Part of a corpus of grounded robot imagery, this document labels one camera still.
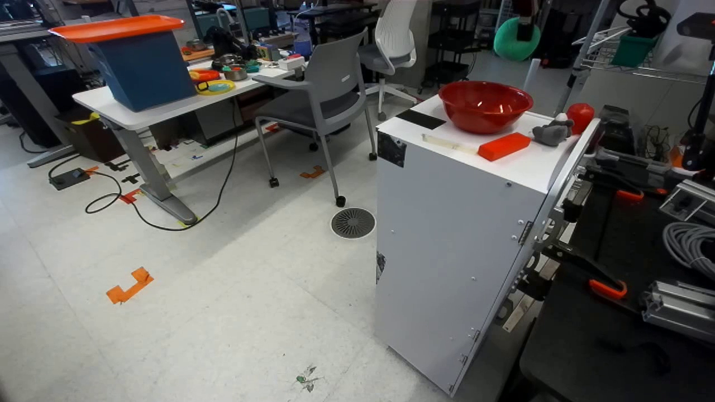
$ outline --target red bowl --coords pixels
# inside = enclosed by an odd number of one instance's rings
[[[444,84],[441,99],[451,122],[472,133],[506,131],[534,105],[529,93],[488,81]]]

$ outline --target office chair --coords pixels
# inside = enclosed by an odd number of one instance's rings
[[[409,28],[416,4],[419,0],[391,0],[383,18],[377,18],[376,42],[361,50],[363,65],[383,74],[381,83],[367,90],[367,93],[377,93],[381,118],[385,118],[385,93],[419,103],[419,99],[400,87],[385,83],[385,76],[396,76],[397,70],[409,70],[419,61],[416,41]]]
[[[277,79],[261,79],[261,76],[254,79],[267,84],[288,90],[288,93],[267,103],[254,113],[254,128],[269,162],[271,187],[280,185],[280,181],[272,173],[272,162],[271,162],[267,139],[261,131],[261,124],[269,120],[276,120],[283,128],[293,128],[298,131],[310,131],[314,140],[319,143],[329,165],[330,181],[334,181],[334,194],[335,194],[338,208],[345,208],[346,198],[340,194],[340,187],[338,187],[326,137],[346,128],[363,112],[367,120],[367,137],[372,139],[368,158],[372,161],[377,158],[374,122],[372,122],[368,109],[365,106],[367,93],[365,93],[363,70],[357,57],[357,46],[363,38],[365,38],[365,32],[349,35],[345,41],[316,46],[310,65],[305,72],[307,76],[305,81],[277,81]]]

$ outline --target white cabinet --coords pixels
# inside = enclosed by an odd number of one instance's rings
[[[413,109],[447,120],[438,99]],[[525,113],[514,131],[550,120]],[[455,393],[595,128],[497,162],[476,157],[493,137],[462,133],[450,120],[377,128],[376,333],[444,393]]]

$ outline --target blue storage bin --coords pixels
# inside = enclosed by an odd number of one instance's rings
[[[114,99],[138,112],[195,96],[171,32],[89,45]]]

